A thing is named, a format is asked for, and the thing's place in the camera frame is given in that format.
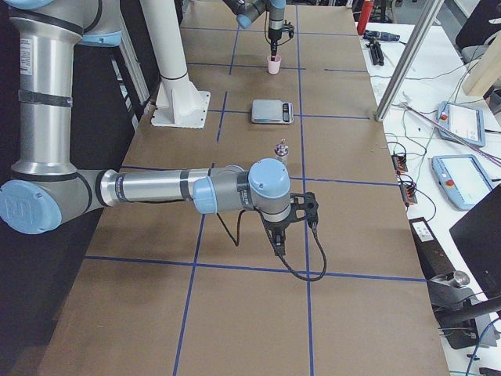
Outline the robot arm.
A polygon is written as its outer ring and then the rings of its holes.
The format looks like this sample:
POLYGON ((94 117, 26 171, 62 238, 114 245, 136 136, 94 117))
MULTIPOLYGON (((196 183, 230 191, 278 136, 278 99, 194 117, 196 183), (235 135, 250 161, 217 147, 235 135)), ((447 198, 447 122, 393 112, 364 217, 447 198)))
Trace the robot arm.
POLYGON ((269 13, 268 38, 271 58, 274 61, 277 56, 279 40, 285 30, 286 2, 283 0, 224 0, 223 2, 236 16, 236 21, 242 28, 248 28, 262 13, 269 13))
POLYGON ((20 110, 18 156, 1 176, 1 254, 35 258, 73 247, 87 213, 131 199, 118 174, 132 140, 111 59, 121 43, 117 1, 4 1, 2 17, 19 31, 2 43, 12 67, 5 99, 20 110))

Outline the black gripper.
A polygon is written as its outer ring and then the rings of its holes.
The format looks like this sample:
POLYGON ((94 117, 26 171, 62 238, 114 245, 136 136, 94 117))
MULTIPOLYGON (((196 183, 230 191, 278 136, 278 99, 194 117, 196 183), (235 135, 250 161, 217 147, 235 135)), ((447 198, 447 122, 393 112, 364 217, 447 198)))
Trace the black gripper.
POLYGON ((285 255, 286 228, 290 225, 290 214, 261 213, 261 220, 269 241, 273 243, 275 256, 285 255))
POLYGON ((270 18, 268 20, 268 38, 270 40, 270 56, 277 55, 278 40, 282 37, 282 20, 270 18))

